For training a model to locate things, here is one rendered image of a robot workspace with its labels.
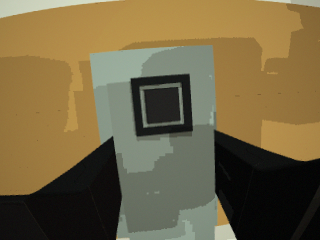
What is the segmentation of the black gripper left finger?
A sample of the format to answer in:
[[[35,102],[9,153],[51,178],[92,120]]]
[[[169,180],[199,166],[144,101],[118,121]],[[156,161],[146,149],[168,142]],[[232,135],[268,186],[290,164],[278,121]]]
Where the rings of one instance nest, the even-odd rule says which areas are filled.
[[[121,187],[115,139],[29,195],[0,195],[0,240],[116,240]]]

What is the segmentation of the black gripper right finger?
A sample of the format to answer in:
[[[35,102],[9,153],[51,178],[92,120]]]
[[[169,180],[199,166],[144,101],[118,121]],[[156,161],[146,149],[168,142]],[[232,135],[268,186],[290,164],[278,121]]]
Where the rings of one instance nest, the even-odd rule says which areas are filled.
[[[299,161],[213,129],[215,193],[236,240],[299,240],[320,204],[320,159]]]

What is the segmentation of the tan wooden floor panel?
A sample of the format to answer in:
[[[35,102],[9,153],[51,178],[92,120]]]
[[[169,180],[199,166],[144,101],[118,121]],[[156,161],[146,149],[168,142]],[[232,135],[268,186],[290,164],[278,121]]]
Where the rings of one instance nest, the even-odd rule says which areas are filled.
[[[212,45],[216,128],[320,159],[320,8],[117,0],[0,19],[0,195],[29,195],[100,147],[91,55]]]

